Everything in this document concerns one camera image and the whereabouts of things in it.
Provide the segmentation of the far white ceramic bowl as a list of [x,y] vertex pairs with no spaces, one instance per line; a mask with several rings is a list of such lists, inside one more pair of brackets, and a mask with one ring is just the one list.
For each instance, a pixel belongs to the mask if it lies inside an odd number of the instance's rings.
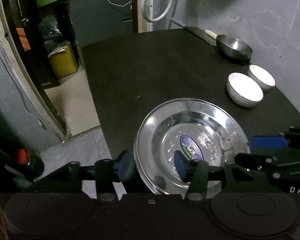
[[248,67],[248,76],[252,78],[263,91],[268,91],[276,86],[273,76],[258,65],[251,64]]

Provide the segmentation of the yellow container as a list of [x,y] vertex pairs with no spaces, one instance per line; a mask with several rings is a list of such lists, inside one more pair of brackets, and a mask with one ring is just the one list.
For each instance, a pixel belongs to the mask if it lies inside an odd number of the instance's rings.
[[60,43],[51,51],[48,58],[52,70],[58,78],[74,74],[78,70],[78,64],[69,41]]

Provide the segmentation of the steel bowl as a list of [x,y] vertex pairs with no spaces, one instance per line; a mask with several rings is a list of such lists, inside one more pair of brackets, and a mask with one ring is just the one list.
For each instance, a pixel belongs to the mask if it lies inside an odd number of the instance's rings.
[[242,40],[229,35],[216,36],[217,47],[228,57],[238,60],[250,60],[252,48]]

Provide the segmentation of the small steel plate with sticker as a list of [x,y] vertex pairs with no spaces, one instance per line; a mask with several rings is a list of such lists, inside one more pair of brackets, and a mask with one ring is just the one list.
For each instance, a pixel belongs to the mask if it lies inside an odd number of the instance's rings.
[[220,107],[199,99],[166,101],[143,120],[134,142],[134,158],[143,182],[154,194],[185,195],[174,153],[204,160],[211,166],[232,164],[235,155],[250,153],[238,122]]

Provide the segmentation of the black table mat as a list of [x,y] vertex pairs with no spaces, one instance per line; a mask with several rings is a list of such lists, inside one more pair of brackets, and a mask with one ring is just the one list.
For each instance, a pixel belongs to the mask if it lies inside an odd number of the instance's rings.
[[256,106],[234,103],[228,76],[246,67],[183,29],[129,34],[83,48],[87,78],[112,156],[133,150],[147,114],[166,101],[194,98],[210,102],[233,117],[247,137],[274,135],[300,126],[300,112],[278,89]]

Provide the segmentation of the near white ceramic bowl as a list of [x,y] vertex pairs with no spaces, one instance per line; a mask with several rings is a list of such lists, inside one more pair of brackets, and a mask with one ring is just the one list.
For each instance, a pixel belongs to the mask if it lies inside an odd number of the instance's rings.
[[231,73],[226,87],[230,98],[240,106],[253,107],[263,100],[261,87],[245,74]]

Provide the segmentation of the dark cabinet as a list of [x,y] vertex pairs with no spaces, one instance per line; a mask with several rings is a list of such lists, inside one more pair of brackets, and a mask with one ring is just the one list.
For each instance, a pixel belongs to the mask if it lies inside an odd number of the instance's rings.
[[130,0],[72,0],[70,16],[80,47],[133,31]]

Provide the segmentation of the white ceramic bowl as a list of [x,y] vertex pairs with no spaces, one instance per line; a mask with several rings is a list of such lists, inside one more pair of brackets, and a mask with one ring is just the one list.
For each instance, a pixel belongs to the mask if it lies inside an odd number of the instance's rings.
[[252,78],[263,91],[268,91],[276,86],[273,76],[258,65],[251,64],[248,67],[248,76]]
[[231,73],[226,87],[230,98],[240,106],[253,107],[263,100],[261,87],[245,74]]

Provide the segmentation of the red capped bottle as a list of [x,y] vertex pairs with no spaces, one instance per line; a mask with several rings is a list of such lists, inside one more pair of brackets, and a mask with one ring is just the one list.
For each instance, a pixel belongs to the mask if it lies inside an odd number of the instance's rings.
[[41,157],[31,153],[28,148],[17,150],[16,161],[18,170],[29,179],[36,179],[44,172],[44,162]]

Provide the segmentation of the large steel plate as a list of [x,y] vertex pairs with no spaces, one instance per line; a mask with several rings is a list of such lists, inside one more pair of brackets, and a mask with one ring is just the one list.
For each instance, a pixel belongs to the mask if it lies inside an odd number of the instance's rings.
[[174,152],[204,160],[211,166],[233,163],[238,153],[250,153],[248,140],[238,124],[203,119],[169,118],[159,124],[145,123],[135,141],[140,175],[155,194],[181,194],[189,187],[174,166]]

